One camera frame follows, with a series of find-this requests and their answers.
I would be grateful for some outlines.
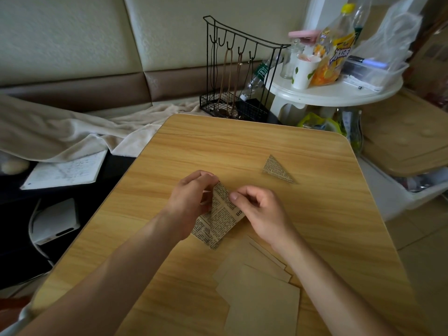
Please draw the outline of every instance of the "pink lid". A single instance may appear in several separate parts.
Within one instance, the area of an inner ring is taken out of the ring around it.
[[[320,34],[320,30],[298,30],[296,32],[289,32],[288,36],[290,38],[317,38]]]

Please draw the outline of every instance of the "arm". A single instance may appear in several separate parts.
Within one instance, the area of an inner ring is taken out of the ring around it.
[[[173,247],[210,210],[217,183],[204,171],[182,179],[159,214],[19,336],[113,335]]]
[[[230,200],[292,267],[333,335],[400,335],[305,242],[275,193],[243,186]]]

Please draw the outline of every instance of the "white cable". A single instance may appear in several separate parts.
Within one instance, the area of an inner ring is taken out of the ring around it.
[[[39,207],[40,200],[41,200],[41,198],[39,198],[39,200],[37,201],[36,207],[34,208],[33,214],[31,214],[31,218],[30,218],[30,221],[29,221],[29,223],[28,223],[28,237],[30,238],[31,244],[33,244],[33,246],[34,246],[34,248],[37,250],[37,252],[39,252],[42,256],[44,256],[45,259],[47,260],[47,262],[48,262],[48,263],[52,266],[52,268],[53,268],[53,267],[54,267],[54,264],[53,264],[53,262],[51,261],[50,257],[48,257],[48,255],[47,255],[45,252],[43,252],[43,251],[41,250],[41,248],[40,248],[36,243],[34,243],[33,238],[31,237],[31,234],[32,234],[32,232],[33,232],[33,225],[34,225],[33,221],[34,221],[35,216],[38,214],[38,212],[37,212],[37,208]]]

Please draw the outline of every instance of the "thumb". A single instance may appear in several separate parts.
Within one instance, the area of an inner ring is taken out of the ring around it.
[[[250,212],[253,212],[255,209],[255,206],[249,202],[249,200],[244,197],[241,193],[238,192],[232,192],[229,195],[230,201],[238,206],[238,208],[241,209],[241,211],[244,212],[245,215],[247,215]]]

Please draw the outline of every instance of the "glass jar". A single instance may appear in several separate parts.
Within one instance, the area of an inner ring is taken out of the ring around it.
[[[280,76],[285,79],[292,79],[297,56],[305,50],[305,45],[300,43],[300,39],[294,39],[291,45],[283,51],[283,66]]]

